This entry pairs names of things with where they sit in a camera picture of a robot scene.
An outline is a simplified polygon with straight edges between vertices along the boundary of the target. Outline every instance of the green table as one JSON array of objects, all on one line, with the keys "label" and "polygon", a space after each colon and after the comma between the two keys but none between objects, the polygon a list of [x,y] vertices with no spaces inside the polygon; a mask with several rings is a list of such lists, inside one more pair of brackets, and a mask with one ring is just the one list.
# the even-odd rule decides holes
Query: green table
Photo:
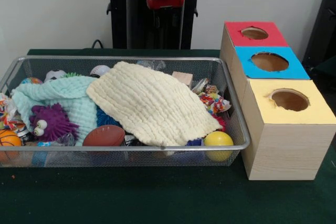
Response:
[{"label": "green table", "polygon": [[[31,50],[35,55],[218,56],[216,50]],[[336,153],[309,182],[230,167],[3,168],[2,223],[336,223]]]}]

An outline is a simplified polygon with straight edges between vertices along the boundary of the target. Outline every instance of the purple spiky ball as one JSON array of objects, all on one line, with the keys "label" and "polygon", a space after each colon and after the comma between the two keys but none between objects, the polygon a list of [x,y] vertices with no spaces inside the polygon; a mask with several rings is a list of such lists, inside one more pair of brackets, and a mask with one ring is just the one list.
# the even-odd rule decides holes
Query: purple spiky ball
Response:
[{"label": "purple spiky ball", "polygon": [[59,103],[52,106],[36,105],[32,107],[30,125],[34,128],[34,134],[43,142],[56,141],[67,133],[71,133],[77,139],[78,125],[69,121],[67,113]]}]

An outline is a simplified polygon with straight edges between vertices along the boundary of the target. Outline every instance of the blue box top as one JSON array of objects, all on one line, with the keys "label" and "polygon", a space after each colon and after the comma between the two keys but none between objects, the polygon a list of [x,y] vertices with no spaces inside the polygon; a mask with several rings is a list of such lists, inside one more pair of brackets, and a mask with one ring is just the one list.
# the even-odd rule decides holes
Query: blue box top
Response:
[{"label": "blue box top", "polygon": [[235,47],[246,76],[252,79],[307,79],[289,47]]}]

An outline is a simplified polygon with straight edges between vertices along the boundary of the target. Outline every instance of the white ball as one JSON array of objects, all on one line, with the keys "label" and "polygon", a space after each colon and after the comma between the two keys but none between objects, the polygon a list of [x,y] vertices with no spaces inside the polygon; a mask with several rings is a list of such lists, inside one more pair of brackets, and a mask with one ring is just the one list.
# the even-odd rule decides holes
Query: white ball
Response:
[{"label": "white ball", "polygon": [[49,80],[56,80],[62,76],[64,76],[65,73],[63,70],[51,70],[49,72],[47,72],[46,74],[46,79],[44,80],[44,82],[47,82]]},{"label": "white ball", "polygon": [[90,72],[90,75],[92,74],[96,74],[98,76],[102,76],[103,74],[107,73],[108,71],[110,71],[110,68],[108,66],[105,66],[105,65],[98,65],[98,66],[95,66],[91,72]]}]

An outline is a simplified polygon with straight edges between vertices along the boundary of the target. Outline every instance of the googly eyes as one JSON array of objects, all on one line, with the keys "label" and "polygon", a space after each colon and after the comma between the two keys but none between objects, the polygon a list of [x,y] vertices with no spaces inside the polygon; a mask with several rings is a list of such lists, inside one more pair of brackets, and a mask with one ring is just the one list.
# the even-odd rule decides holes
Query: googly eyes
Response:
[{"label": "googly eyes", "polygon": [[45,120],[38,120],[36,126],[37,128],[44,130],[48,126],[48,124]]},{"label": "googly eyes", "polygon": [[34,134],[35,134],[35,136],[42,136],[42,135],[44,134],[44,130],[42,130],[42,129],[36,127],[36,128],[34,129]]},{"label": "googly eyes", "polygon": [[36,128],[34,129],[35,136],[42,136],[44,134],[44,129],[48,126],[45,120],[38,120],[36,123]]}]

